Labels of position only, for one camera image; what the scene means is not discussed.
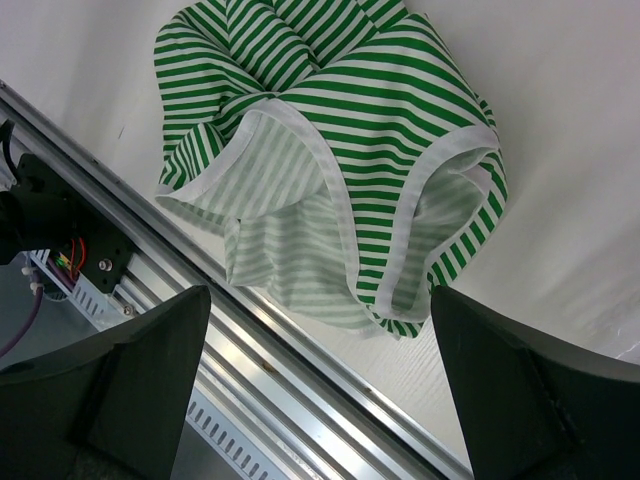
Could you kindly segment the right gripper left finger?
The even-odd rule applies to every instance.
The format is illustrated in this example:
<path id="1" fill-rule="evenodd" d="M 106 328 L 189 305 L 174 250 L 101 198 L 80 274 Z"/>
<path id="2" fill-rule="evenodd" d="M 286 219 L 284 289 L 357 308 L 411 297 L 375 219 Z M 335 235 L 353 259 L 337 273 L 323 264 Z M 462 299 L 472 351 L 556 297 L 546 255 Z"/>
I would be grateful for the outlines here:
<path id="1" fill-rule="evenodd" d="M 4 479 L 167 479 L 211 298 L 191 287 L 146 313 L 1 372 Z"/>

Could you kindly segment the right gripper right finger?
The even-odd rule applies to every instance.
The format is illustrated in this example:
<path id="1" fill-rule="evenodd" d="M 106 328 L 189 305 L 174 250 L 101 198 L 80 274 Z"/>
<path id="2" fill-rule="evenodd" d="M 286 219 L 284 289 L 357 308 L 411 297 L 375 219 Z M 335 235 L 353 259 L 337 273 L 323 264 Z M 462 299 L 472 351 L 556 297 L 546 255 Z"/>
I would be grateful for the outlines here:
<path id="1" fill-rule="evenodd" d="M 431 317 L 475 478 L 638 478 L 638 366 L 450 287 Z"/>

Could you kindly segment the green striped tank top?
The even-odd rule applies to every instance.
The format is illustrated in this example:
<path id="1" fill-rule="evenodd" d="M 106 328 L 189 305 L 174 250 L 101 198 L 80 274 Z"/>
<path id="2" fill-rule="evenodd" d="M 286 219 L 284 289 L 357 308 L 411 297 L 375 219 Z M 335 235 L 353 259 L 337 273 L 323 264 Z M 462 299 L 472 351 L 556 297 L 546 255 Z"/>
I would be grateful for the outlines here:
<path id="1" fill-rule="evenodd" d="M 154 67 L 156 202 L 292 312 L 415 338 L 504 213 L 493 112 L 400 1 L 201 1 Z"/>

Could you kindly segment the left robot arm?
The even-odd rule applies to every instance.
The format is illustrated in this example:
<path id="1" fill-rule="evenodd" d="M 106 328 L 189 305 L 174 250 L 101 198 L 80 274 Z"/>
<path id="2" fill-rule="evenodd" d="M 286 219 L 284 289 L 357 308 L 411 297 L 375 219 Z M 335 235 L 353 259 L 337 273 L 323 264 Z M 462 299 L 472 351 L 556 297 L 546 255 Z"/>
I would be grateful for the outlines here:
<path id="1" fill-rule="evenodd" d="M 2 159 L 12 185 L 1 192 L 1 265 L 8 265 L 20 252 L 64 246 L 73 231 L 73 211 L 64 197 L 42 192 L 39 179 L 22 179 L 11 156 L 15 123 L 1 124 Z"/>

